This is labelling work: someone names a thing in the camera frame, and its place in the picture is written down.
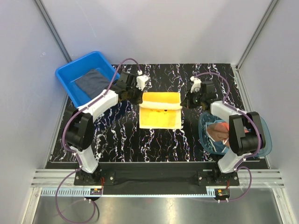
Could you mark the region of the yellow towel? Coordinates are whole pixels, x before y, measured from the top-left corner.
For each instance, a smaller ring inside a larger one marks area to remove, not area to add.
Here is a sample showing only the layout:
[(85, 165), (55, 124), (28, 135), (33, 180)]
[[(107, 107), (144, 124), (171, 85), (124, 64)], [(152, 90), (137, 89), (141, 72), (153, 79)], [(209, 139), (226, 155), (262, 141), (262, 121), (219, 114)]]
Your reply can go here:
[(181, 129), (181, 96), (179, 92), (145, 92), (139, 104), (141, 129)]

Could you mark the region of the dark grey-blue towel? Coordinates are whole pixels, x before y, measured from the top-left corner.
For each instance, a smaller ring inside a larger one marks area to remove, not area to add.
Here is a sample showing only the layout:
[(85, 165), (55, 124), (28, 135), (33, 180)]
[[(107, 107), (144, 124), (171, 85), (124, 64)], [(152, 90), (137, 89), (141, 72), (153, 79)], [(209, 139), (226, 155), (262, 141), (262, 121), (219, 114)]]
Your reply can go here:
[(102, 75), (99, 71), (92, 69), (82, 77), (75, 80), (75, 84), (90, 99), (94, 99), (108, 87), (110, 80)]

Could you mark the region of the brown towel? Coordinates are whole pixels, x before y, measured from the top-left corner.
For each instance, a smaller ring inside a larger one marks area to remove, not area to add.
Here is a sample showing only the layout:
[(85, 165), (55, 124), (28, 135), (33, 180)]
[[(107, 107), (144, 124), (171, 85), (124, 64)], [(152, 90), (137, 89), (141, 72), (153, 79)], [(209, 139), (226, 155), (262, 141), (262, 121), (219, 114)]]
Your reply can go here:
[(229, 145), (229, 124), (226, 122), (212, 123), (206, 128), (207, 133), (213, 139), (213, 141), (221, 141), (223, 145)]

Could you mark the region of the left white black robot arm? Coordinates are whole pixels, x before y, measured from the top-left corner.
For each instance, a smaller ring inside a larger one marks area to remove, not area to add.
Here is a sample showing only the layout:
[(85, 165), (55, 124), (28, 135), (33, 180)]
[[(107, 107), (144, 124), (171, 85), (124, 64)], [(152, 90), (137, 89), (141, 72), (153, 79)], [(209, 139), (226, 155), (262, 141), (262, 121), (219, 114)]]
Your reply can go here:
[(70, 119), (65, 125), (62, 143), (65, 150), (72, 152), (79, 163), (79, 171), (85, 180), (97, 184), (101, 179), (98, 161), (92, 150), (94, 138), (94, 122), (105, 111), (122, 101), (138, 105), (142, 103), (142, 95), (150, 77), (122, 72), (120, 78), (110, 83), (94, 99), (76, 110), (70, 111)]

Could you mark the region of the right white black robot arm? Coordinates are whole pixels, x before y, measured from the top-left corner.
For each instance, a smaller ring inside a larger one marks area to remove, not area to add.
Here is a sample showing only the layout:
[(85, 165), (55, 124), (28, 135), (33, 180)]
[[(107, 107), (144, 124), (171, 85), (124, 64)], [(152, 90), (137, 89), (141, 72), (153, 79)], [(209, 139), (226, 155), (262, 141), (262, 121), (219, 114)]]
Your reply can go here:
[(200, 137), (207, 136), (212, 147), (222, 144), (227, 151), (216, 162), (213, 182), (223, 185), (247, 158), (259, 155), (266, 146), (262, 119), (257, 112), (244, 112), (219, 100), (212, 82), (196, 78), (181, 106), (202, 107)]

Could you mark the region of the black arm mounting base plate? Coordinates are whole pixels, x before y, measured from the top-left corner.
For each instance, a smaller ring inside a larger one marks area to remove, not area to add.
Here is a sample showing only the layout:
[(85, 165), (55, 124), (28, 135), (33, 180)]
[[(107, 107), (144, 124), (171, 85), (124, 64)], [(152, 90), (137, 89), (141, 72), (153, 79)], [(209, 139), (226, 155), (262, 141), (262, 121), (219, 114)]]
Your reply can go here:
[(216, 162), (103, 162), (93, 174), (78, 171), (75, 185), (103, 183), (190, 183), (199, 186), (239, 186), (236, 172), (221, 174)]

